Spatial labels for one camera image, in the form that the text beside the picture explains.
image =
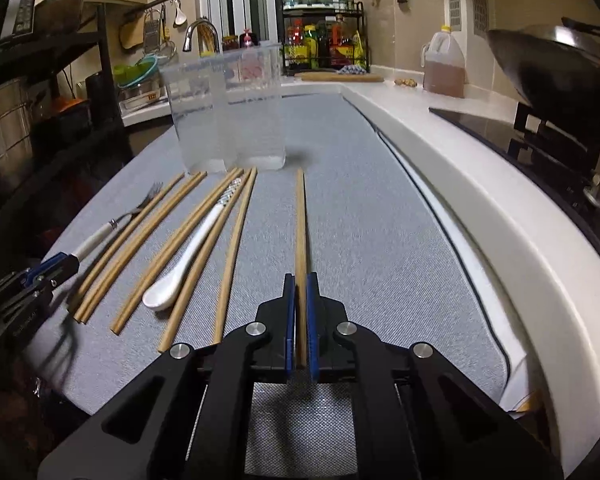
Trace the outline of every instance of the metal screw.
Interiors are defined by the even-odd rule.
[[[189,355],[189,346],[184,343],[178,343],[177,345],[173,345],[169,350],[169,354],[174,359],[182,359]]]
[[[249,335],[264,334],[264,331],[266,329],[267,329],[267,327],[264,325],[264,323],[260,323],[259,321],[254,321],[253,323],[249,323],[245,327],[245,330],[247,331],[247,334],[249,334]]]
[[[356,333],[358,327],[355,323],[350,321],[343,321],[342,323],[338,323],[336,330],[340,332],[342,335],[352,335]]]
[[[426,359],[427,357],[431,357],[433,355],[433,348],[426,343],[418,343],[413,347],[413,353],[421,359]]]

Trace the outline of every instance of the white ceramic spoon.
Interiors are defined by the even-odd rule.
[[[206,236],[209,234],[209,231],[211,231],[211,228],[216,223],[216,220],[218,220],[222,209],[224,209],[224,206],[227,204],[227,202],[229,202],[229,199],[239,185],[240,178],[236,178],[231,182],[231,184],[229,184],[229,187],[222,194],[216,205],[213,206],[211,211],[202,221],[202,224],[200,224],[196,229],[193,238],[189,242],[189,245],[187,245],[184,254],[176,266],[173,267],[173,269],[171,269],[167,275],[160,278],[160,280],[155,282],[144,292],[142,295],[142,302],[147,308],[158,312],[160,310],[169,308],[171,305],[173,305],[173,303],[175,303],[180,292],[184,273],[187,271],[187,269],[189,269],[189,264],[191,263],[193,257],[198,252],[200,246],[206,239]]]

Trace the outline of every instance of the faucet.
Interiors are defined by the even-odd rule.
[[[199,18],[195,22],[191,23],[191,25],[189,25],[189,27],[187,27],[187,30],[184,33],[184,45],[182,46],[182,51],[183,52],[191,52],[191,43],[192,43],[191,38],[193,36],[193,31],[196,30],[196,28],[198,28],[199,26],[206,27],[211,31],[211,34],[214,37],[214,51],[220,52],[220,41],[218,38],[218,31],[214,27],[214,24],[211,23],[204,16],[202,18]]]

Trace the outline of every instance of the black stovetop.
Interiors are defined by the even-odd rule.
[[[537,131],[529,129],[527,117],[534,115],[522,104],[518,105],[514,124],[436,108],[429,111],[458,126],[524,173],[560,206],[600,255],[600,186],[593,186],[598,180],[599,146],[584,146],[541,121]],[[590,200],[592,188],[595,199]]]

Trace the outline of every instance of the black cable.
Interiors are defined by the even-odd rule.
[[[75,99],[74,87],[71,85],[71,83],[69,83],[69,77],[66,74],[64,68],[62,69],[62,73],[64,74],[64,79],[66,79],[66,83],[69,86],[69,90],[71,91],[71,97],[73,97]]]

